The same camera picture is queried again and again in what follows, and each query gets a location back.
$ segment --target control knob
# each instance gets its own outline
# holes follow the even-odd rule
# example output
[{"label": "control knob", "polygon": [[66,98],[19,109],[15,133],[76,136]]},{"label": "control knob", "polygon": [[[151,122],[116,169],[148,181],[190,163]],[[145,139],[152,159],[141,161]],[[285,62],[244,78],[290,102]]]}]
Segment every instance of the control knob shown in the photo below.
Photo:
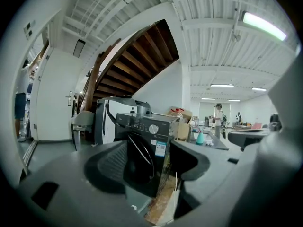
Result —
[{"label": "control knob", "polygon": [[156,134],[158,132],[159,128],[157,125],[151,124],[149,127],[149,131],[151,134]]}]

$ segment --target cardboard box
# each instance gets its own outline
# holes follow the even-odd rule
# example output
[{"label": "cardboard box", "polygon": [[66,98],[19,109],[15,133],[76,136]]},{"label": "cardboard box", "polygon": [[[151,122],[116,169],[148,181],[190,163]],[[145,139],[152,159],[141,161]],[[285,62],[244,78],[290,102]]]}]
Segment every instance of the cardboard box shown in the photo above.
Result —
[{"label": "cardboard box", "polygon": [[[174,106],[170,107],[170,109],[168,110],[168,112],[166,114],[169,115],[171,113],[171,109],[175,110],[176,108],[179,108],[179,107],[174,107]],[[186,119],[187,123],[183,123],[183,122],[179,123],[178,139],[187,140],[188,136],[190,134],[190,130],[191,130],[190,121],[193,118],[193,113],[186,109],[181,110],[181,113],[183,115],[183,118]]]}]

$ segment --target person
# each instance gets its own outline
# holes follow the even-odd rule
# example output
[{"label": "person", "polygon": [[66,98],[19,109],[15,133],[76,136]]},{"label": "person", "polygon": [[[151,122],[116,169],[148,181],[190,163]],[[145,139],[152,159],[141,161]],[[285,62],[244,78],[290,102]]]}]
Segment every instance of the person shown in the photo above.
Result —
[{"label": "person", "polygon": [[217,112],[215,114],[215,117],[212,117],[215,119],[214,123],[214,135],[219,139],[220,138],[220,130],[221,130],[221,122],[223,119],[223,112],[222,112],[222,104],[216,104]]},{"label": "person", "polygon": [[20,124],[21,119],[24,118],[25,114],[25,104],[26,104],[26,92],[29,84],[29,76],[31,71],[33,70],[34,65],[36,62],[33,61],[31,65],[29,65],[28,59],[24,61],[23,67],[21,69],[21,74],[19,80],[17,82],[17,91],[15,97],[15,128],[16,128],[16,135],[17,140],[19,142],[25,141],[25,137],[20,137]]},{"label": "person", "polygon": [[238,124],[240,124],[241,123],[241,121],[242,121],[242,117],[241,117],[241,115],[240,115],[240,112],[238,112],[238,114],[236,115],[236,124],[238,125]]}]

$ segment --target wooden staircase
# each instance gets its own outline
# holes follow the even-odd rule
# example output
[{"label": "wooden staircase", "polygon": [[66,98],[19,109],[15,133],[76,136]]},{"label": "wooden staircase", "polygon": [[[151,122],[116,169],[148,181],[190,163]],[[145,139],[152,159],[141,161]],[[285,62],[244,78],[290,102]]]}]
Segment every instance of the wooden staircase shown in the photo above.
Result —
[{"label": "wooden staircase", "polygon": [[131,36],[97,79],[100,65],[115,44],[98,56],[89,75],[84,93],[79,101],[79,105],[81,105],[86,95],[85,110],[87,111],[95,112],[98,99],[133,95],[162,70],[179,59],[169,27],[165,20],[161,20]]}]

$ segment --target sneaker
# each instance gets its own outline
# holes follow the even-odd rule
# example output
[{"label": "sneaker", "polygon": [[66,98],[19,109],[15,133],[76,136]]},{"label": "sneaker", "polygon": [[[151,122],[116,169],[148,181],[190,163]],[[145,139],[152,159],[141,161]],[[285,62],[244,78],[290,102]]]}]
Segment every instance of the sneaker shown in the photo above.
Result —
[{"label": "sneaker", "polygon": [[25,141],[26,139],[25,139],[25,137],[20,136],[17,140],[18,140],[18,142],[23,142],[23,141]]}]

